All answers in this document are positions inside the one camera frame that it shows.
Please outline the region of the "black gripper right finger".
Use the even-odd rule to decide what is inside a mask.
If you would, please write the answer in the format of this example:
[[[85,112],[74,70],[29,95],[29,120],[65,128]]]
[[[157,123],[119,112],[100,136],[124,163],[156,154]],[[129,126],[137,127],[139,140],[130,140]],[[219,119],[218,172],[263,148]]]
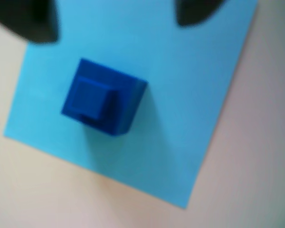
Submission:
[[[179,26],[196,26],[211,17],[223,0],[175,0],[176,22]]]

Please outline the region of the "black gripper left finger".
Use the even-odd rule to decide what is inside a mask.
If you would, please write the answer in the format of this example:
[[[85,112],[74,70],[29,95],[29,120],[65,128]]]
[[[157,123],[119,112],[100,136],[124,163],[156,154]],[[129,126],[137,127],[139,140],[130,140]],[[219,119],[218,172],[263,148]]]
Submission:
[[[0,0],[0,24],[36,44],[56,43],[60,36],[55,0]]]

